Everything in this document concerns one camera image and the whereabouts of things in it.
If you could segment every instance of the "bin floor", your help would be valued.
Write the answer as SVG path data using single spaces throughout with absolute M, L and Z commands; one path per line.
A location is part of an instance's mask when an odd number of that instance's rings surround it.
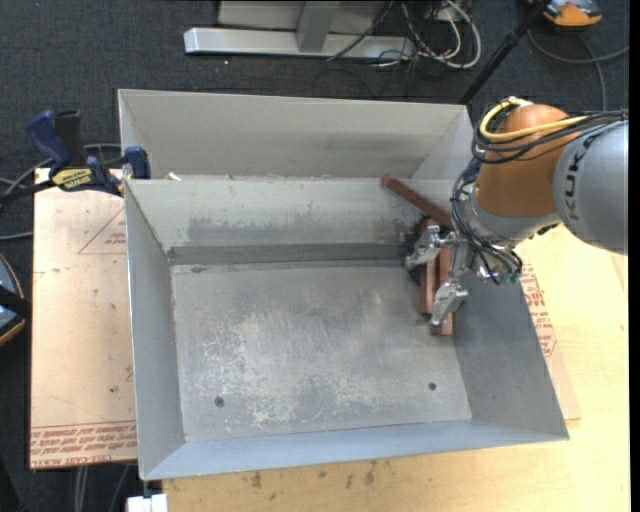
M 398 262 L 171 269 L 188 442 L 471 418 Z

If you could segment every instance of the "cable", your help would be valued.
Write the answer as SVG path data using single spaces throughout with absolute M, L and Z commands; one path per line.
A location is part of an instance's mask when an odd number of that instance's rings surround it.
M 591 47 L 587 44 L 587 41 L 580 34 L 576 34 L 576 37 L 580 40 L 580 42 L 584 45 L 584 47 L 591 55 L 593 59 L 593 64 L 596 67 L 596 73 L 598 73 L 598 83 L 600 84 L 600 108 L 602 110 L 607 110 L 607 89 L 604 83 L 604 76 L 602 75 L 602 67 L 600 66 L 600 61 L 597 60 L 595 54 Z
M 5 191 L 5 194 L 10 194 L 16 188 L 21 187 L 22 186 L 22 182 L 24 180 L 26 180 L 29 176 L 31 176 L 31 174 L 36 169 L 39 169 L 39 168 L 42 168 L 42 167 L 47 167 L 47 166 L 49 166 L 51 164 L 53 164 L 53 159 L 52 158 L 47 158 L 46 160 L 43 160 L 42 162 L 39 162 L 36 165 L 34 165 L 33 167 L 29 168 L 27 171 L 22 173 L 20 176 L 18 176 L 18 178 L 16 178 L 13 181 L 7 180 L 6 178 L 3 178 L 2 179 L 3 183 L 9 182 L 9 184 L 10 184 L 9 188 Z M 2 207 L 3 206 L 4 205 L 2 203 L 0 203 L 0 214 L 2 213 Z M 7 242 L 7 241 L 11 241 L 11 240 L 19 240 L 21 238 L 29 238 L 30 236 L 33 236 L 33 231 L 24 231 L 22 233 L 13 233 L 11 235 L 2 235 L 2 236 L 0 236 L 0 242 Z
M 320 81 L 320 79 L 323 76 L 329 75 L 330 73 L 345 73 L 347 75 L 350 75 L 354 78 L 356 78 L 357 80 L 359 80 L 362 84 L 364 84 L 364 86 L 368 89 L 368 91 L 371 93 L 371 97 L 373 98 L 377 98 L 379 97 L 379 94 L 376 92 L 376 90 L 371 86 L 371 84 L 369 82 L 367 82 L 362 76 L 360 76 L 358 73 L 356 73 L 355 71 L 351 71 L 350 69 L 343 69 L 343 68 L 335 68 L 335 69 L 325 69 L 323 71 L 321 71 L 320 73 L 318 73 L 315 77 L 313 82 L 311 83 L 311 95 L 314 98 L 317 97 L 321 97 L 318 96 L 318 91 L 317 91 L 317 85 L 318 82 Z
M 124 479 L 127 476 L 127 473 L 129 472 L 130 467 L 131 467 L 130 464 L 125 465 L 124 471 L 122 472 L 122 475 L 120 475 L 120 479 L 118 480 L 118 484 L 116 485 L 115 491 L 113 491 L 113 497 L 111 498 L 111 504 L 109 505 L 107 512 L 113 512 L 114 507 L 116 505 L 116 501 L 118 501 L 118 498 L 120 497 L 120 490 L 122 489 L 122 484 L 124 483 Z
M 531 126 L 529 128 L 522 128 L 521 130 L 514 130 L 512 132 L 506 133 L 491 133 L 487 130 L 489 122 L 493 120 L 493 118 L 496 117 L 500 112 L 505 111 L 507 108 L 529 105 L 530 103 L 530 101 L 526 101 L 521 98 L 507 98 L 506 100 L 501 101 L 491 110 L 489 110 L 489 112 L 481 119 L 479 126 L 480 135 L 492 142 L 510 142 L 537 132 L 564 128 L 565 126 L 572 126 L 585 119 L 585 116 L 569 117 L 567 119 L 561 119 L 552 123 Z
M 397 53 L 399 57 L 396 60 L 380 62 L 382 60 L 382 57 L 387 53 Z M 416 56 L 415 53 L 411 55 L 407 55 L 406 53 L 404 53 L 404 48 L 402 50 L 385 50 L 380 55 L 378 55 L 378 58 L 374 63 L 371 64 L 371 66 L 373 66 L 374 68 L 386 68 L 390 66 L 395 66 L 397 64 L 400 64 L 401 62 L 409 61 L 415 58 L 415 56 Z
M 356 46 L 358 46 L 365 37 L 367 37 L 369 34 L 371 34 L 378 25 L 380 25 L 380 23 L 382 23 L 382 20 L 385 19 L 385 17 L 387 16 L 387 14 L 389 13 L 389 10 L 391 9 L 391 6 L 394 4 L 393 0 L 389 2 L 389 4 L 387 5 L 387 8 L 382 12 L 382 14 L 380 16 L 378 16 L 378 19 L 376 21 L 374 21 L 367 30 L 365 30 L 362 34 L 360 34 L 351 44 L 347 45 L 346 47 L 344 47 L 342 50 L 340 50 L 338 53 L 336 53 L 335 55 L 332 55 L 331 57 L 329 57 L 327 59 L 327 62 L 330 62 L 332 60 L 336 60 L 339 59 L 340 57 L 344 57 L 347 53 L 349 53 L 351 50 L 353 50 Z
M 555 145 L 551 149 L 546 149 L 544 153 L 557 149 L 563 145 L 566 145 L 569 141 L 566 139 L 568 135 L 572 135 L 574 133 L 581 133 L 582 135 L 587 135 L 591 131 L 597 130 L 599 127 L 609 125 L 611 123 L 615 123 L 618 121 L 627 120 L 629 118 L 628 110 L 615 110 L 615 111 L 605 111 L 598 112 L 595 114 L 584 113 L 583 115 L 574 116 L 570 119 L 573 120 L 572 124 L 560 127 L 553 130 L 551 133 L 546 133 L 544 135 L 540 135 L 535 140 L 531 140 L 525 143 L 520 144 L 509 144 L 506 143 L 496 143 L 493 140 L 488 140 L 483 133 L 480 131 L 480 125 L 482 124 L 482 120 L 484 120 L 487 116 L 493 115 L 494 109 L 490 109 L 487 114 L 481 117 L 481 122 L 477 123 L 473 129 L 473 142 L 471 147 L 471 152 L 475 158 L 477 158 L 480 162 L 483 163 L 504 163 L 513 160 L 525 160 L 522 158 L 526 153 L 528 153 L 531 149 L 541 144 L 547 144 L 552 141 L 564 138 L 560 144 Z M 533 127 L 533 133 L 538 133 L 539 131 L 547 130 L 548 123 L 544 125 L 540 125 L 537 127 Z M 507 142 L 517 142 L 518 139 L 521 139 L 522 136 L 514 137 L 514 134 L 518 132 L 511 132 L 511 138 Z M 487 151 L 491 151 L 495 153 L 497 156 L 494 158 L 489 158 L 486 156 Z
M 629 46 L 625 46 L 624 48 L 622 48 L 621 50 L 618 50 L 616 52 L 610 53 L 609 55 L 602 55 L 600 57 L 595 57 L 592 56 L 590 59 L 569 59 L 567 57 L 562 57 L 560 55 L 555 55 L 553 53 L 551 53 L 548 50 L 545 50 L 542 46 L 540 46 L 540 44 L 533 38 L 533 35 L 531 34 L 531 30 L 527 30 L 527 37 L 529 38 L 529 41 L 531 41 L 531 44 L 537 49 L 539 50 L 541 53 L 543 53 L 544 55 L 546 55 L 547 57 L 549 57 L 550 59 L 554 59 L 560 62 L 566 62 L 567 64 L 593 64 L 595 62 L 603 62 L 606 60 L 611 60 L 611 59 L 615 59 L 616 57 L 619 57 L 621 55 L 624 55 L 625 53 L 627 53 L 629 51 Z
M 407 8 L 406 2 L 402 2 L 401 7 L 402 7 L 402 13 L 403 13 L 404 18 L 405 18 L 405 20 L 407 22 L 407 26 L 409 28 L 409 31 L 411 32 L 411 35 L 413 36 L 414 42 L 416 43 L 416 45 L 419 48 L 418 55 L 420 55 L 421 57 L 427 57 L 427 58 L 430 58 L 430 59 L 435 60 L 437 62 L 440 62 L 440 63 L 442 63 L 443 65 L 445 65 L 445 66 L 447 66 L 449 68 L 453 68 L 453 69 L 468 69 L 468 68 L 473 67 L 474 65 L 476 65 L 478 63 L 478 61 L 480 60 L 480 57 L 482 56 L 482 41 L 480 39 L 480 33 L 478 32 L 478 29 L 476 28 L 475 24 L 471 21 L 471 18 L 469 17 L 469 15 L 466 12 L 464 12 L 460 7 L 458 7 L 455 4 L 455 2 L 452 2 L 451 0 L 446 0 L 446 4 L 449 7 L 455 9 L 455 11 L 458 12 L 458 14 L 462 17 L 462 19 L 471 27 L 471 32 L 472 32 L 472 35 L 473 35 L 473 46 L 475 47 L 475 55 L 469 62 L 456 63 L 456 62 L 451 62 L 450 61 L 450 59 L 454 55 L 458 54 L 458 52 L 460 51 L 460 47 L 461 47 L 460 33 L 458 32 L 457 27 L 455 26 L 455 23 L 453 22 L 453 20 L 451 20 L 451 23 L 455 28 L 456 37 L 457 37 L 457 40 L 458 40 L 458 42 L 460 44 L 457 45 L 456 49 L 453 50 L 453 51 L 447 51 L 447 52 L 444 52 L 442 54 L 438 54 L 435 51 L 433 51 L 426 44 L 424 39 L 422 37 L 420 37 L 420 35 L 416 31 L 415 27 L 413 26 L 413 23 L 411 22 L 411 17 L 410 17 L 409 10 Z
M 518 275 L 522 272 L 522 260 L 520 257 L 511 249 L 504 249 L 502 247 L 491 244 L 488 240 L 483 240 L 475 235 L 473 230 L 469 227 L 469 225 L 464 221 L 463 216 L 460 214 L 459 210 L 459 202 L 460 195 L 465 193 L 464 188 L 468 185 L 471 185 L 475 182 L 475 175 L 473 177 L 467 177 L 465 175 L 466 171 L 460 174 L 456 179 L 456 182 L 453 187 L 453 193 L 451 196 L 451 219 L 454 224 L 454 228 L 456 231 L 467 241 L 469 247 L 473 252 L 473 257 L 479 257 L 484 264 L 491 281 L 499 285 L 500 281 L 496 277 L 496 273 L 494 272 L 492 266 L 489 264 L 488 257 L 496 260 L 498 263 L 502 264 L 507 268 L 507 271 L 511 275 Z
M 0 178 L 0 183 L 4 183 L 5 185 L 11 185 L 15 183 L 15 180 L 8 180 L 7 178 Z

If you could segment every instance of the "black carpet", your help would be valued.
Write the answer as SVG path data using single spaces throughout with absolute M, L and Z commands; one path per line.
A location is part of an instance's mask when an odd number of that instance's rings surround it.
M 599 3 L 603 19 L 582 32 L 582 40 L 556 33 L 549 22 L 537 23 L 532 32 L 549 51 L 570 59 L 616 52 L 629 44 L 630 0 Z M 0 178 L 14 179 L 43 160 L 25 127 L 44 109 L 80 109 L 87 143 L 119 142 L 120 88 L 456 103 L 528 9 L 525 0 L 473 5 L 482 59 L 472 69 L 452 71 L 426 61 L 416 68 L 405 63 L 380 69 L 345 60 L 187 56 L 183 33 L 214 23 L 215 2 L 209 1 L 0 0 Z M 398 2 L 379 31 L 406 32 Z M 550 59 L 524 37 L 469 104 L 471 118 L 511 95 L 567 112 L 628 108 L 629 54 L 600 68 L 602 84 L 595 65 Z M 32 199 L 19 199 L 0 212 L 0 237 L 30 231 L 32 222 Z M 31 239 L 1 241 L 0 254 L 31 298 Z M 30 340 L 27 326 L 0 348 L 0 459 L 27 510 L 70 511 L 76 471 L 28 469 Z M 84 510 L 108 509 L 122 471 L 117 464 L 89 469 Z M 122 497 L 142 492 L 135 474 L 128 472 Z M 0 485 L 0 493 L 9 493 L 5 489 Z M 6 497 L 1 512 L 11 501 Z

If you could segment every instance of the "metal bar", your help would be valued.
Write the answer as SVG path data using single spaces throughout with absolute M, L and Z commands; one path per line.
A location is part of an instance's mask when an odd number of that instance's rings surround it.
M 440 251 L 440 254 L 438 254 L 438 257 L 436 258 L 436 261 L 438 263 L 438 268 L 436 270 L 436 276 L 438 278 L 437 288 L 439 288 L 440 285 L 446 283 L 449 279 L 449 269 L 451 267 L 451 249 L 449 249 L 448 247 L 443 247 Z M 449 313 L 446 320 L 438 327 L 436 327 L 435 334 L 439 334 L 440 336 L 453 335 L 453 313 Z
M 380 182 L 392 192 L 398 194 L 403 199 L 409 201 L 416 208 L 422 210 L 425 214 L 435 220 L 441 226 L 451 228 L 451 215 L 444 210 L 438 208 L 435 204 L 429 201 L 426 197 L 421 196 L 415 190 L 408 185 L 405 185 L 398 178 L 385 174 Z
M 340 2 L 305 2 L 296 29 L 301 52 L 320 52 L 329 34 Z
M 187 54 L 332 57 L 357 37 L 350 34 L 327 34 L 321 50 L 301 52 L 295 32 L 192 28 L 184 33 L 184 42 Z M 413 43 L 406 37 L 367 36 L 342 58 L 396 60 L 401 54 L 410 55 L 412 52 Z
M 436 225 L 433 219 L 427 219 L 423 224 L 424 229 L 433 225 Z M 433 300 L 439 283 L 438 258 L 420 266 L 420 313 L 423 315 L 433 314 Z

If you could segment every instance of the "blue clamp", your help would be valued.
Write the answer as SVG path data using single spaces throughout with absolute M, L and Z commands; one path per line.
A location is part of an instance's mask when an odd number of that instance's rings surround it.
M 103 167 L 97 157 L 86 155 L 79 131 L 80 113 L 59 114 L 56 120 L 61 124 L 59 131 L 56 131 L 53 111 L 45 110 L 27 125 L 27 136 L 31 142 L 53 160 L 49 170 L 51 186 L 67 192 L 96 190 L 122 195 L 122 180 Z M 120 162 L 130 165 L 133 178 L 151 177 L 147 154 L 140 146 L 127 148 Z

